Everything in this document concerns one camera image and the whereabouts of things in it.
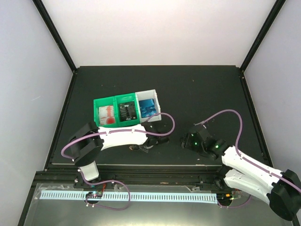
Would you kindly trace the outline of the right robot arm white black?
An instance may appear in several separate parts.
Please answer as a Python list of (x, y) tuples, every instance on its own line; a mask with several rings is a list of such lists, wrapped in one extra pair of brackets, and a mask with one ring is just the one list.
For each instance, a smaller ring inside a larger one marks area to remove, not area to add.
[(279, 217), (293, 221), (301, 208), (301, 181), (291, 171), (267, 166), (210, 135), (203, 125), (193, 126), (181, 139), (181, 147), (222, 162), (221, 174), (214, 177), (220, 190), (235, 188), (267, 203)]

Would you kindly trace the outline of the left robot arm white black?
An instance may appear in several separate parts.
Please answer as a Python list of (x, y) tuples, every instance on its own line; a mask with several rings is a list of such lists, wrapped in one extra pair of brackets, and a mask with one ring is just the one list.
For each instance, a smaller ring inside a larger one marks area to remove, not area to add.
[(95, 123), (88, 123), (70, 140), (71, 156), (83, 173), (84, 182), (95, 188), (101, 182), (96, 158), (102, 150), (128, 145), (134, 150), (148, 152), (155, 145), (169, 142), (169, 137), (163, 134), (152, 122), (123, 128), (97, 127)]

